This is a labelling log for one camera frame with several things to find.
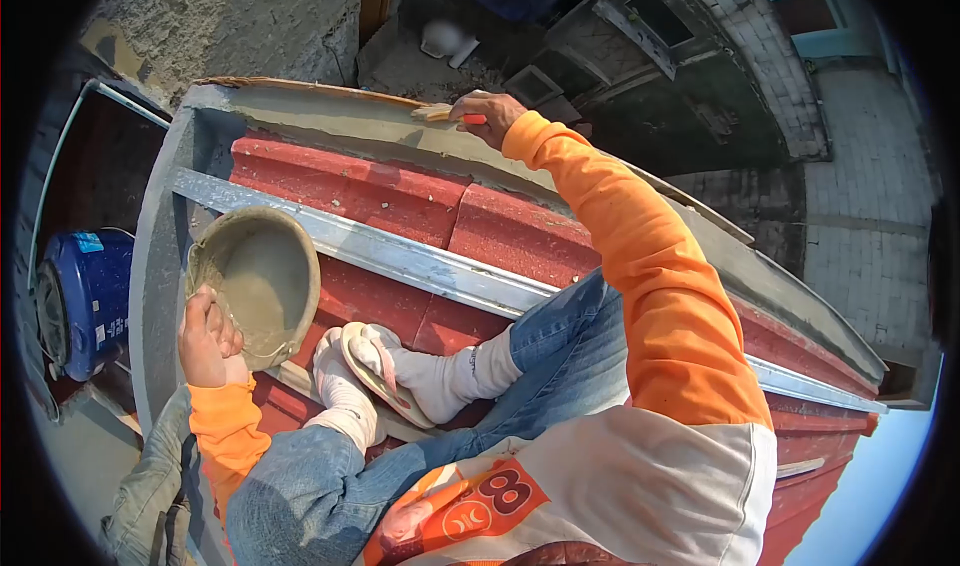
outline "hand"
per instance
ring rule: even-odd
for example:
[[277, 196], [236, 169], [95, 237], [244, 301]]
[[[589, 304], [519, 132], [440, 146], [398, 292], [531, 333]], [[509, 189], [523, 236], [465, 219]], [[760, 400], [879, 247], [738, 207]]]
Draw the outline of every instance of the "hand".
[[217, 293], [202, 284], [186, 302], [177, 335], [180, 367], [194, 387], [246, 383], [247, 364], [240, 355], [243, 333], [216, 303]]
[[473, 133], [498, 152], [503, 149], [503, 138], [527, 109], [505, 92], [471, 91], [457, 99], [449, 119], [459, 120], [464, 114], [483, 114], [485, 124], [457, 124], [457, 130]]

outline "foot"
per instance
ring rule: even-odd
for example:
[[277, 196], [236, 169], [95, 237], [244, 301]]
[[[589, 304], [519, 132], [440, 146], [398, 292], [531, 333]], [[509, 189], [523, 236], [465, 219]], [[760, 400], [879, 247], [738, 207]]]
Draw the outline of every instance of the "foot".
[[323, 335], [313, 355], [313, 376], [320, 402], [326, 407], [306, 425], [318, 424], [350, 437], [361, 452], [386, 437], [378, 427], [377, 411], [370, 394], [354, 372], [344, 364], [340, 353], [342, 329], [332, 328]]
[[[509, 333], [505, 335], [504, 339], [509, 345]], [[377, 347], [371, 343], [376, 338], [393, 358], [396, 381], [410, 390], [426, 417], [437, 424], [450, 422], [475, 399], [498, 397], [520, 376], [520, 371], [510, 362], [507, 380], [496, 376], [493, 384], [485, 383], [496, 370], [489, 359], [494, 353], [484, 351], [479, 362], [477, 354], [488, 344], [496, 344], [495, 339], [481, 347], [464, 347], [453, 356], [431, 356], [406, 350], [392, 331], [378, 324], [367, 324], [359, 335], [349, 340], [347, 347], [355, 359], [380, 377], [383, 376], [383, 366]]]

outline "cement mortar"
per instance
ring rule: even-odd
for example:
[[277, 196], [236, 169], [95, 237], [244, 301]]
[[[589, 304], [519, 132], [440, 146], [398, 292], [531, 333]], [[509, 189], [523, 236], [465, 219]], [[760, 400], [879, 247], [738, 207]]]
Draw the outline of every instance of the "cement mortar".
[[100, 0], [80, 43], [173, 111], [202, 77], [354, 84], [359, 9], [360, 0]]

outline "sky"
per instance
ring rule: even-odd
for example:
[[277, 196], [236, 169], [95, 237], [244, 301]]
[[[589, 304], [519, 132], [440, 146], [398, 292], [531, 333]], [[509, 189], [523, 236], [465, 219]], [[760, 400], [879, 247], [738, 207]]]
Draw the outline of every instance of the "sky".
[[[936, 397], [933, 407], [936, 409]], [[860, 437], [820, 518], [784, 566], [855, 566], [900, 499], [927, 441], [933, 410], [891, 409]]]

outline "sandal strap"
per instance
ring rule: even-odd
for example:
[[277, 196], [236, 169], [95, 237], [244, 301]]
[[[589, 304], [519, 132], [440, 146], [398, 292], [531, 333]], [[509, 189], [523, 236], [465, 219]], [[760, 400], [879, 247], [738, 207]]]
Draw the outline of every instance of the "sandal strap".
[[397, 395], [397, 375], [394, 370], [394, 359], [387, 353], [387, 348], [383, 346], [383, 341], [381, 341], [379, 337], [370, 339], [370, 342], [373, 344], [373, 347], [376, 348], [376, 352], [380, 354], [380, 366], [383, 367], [383, 382], [387, 384], [387, 389], [390, 390], [393, 397], [399, 397]]

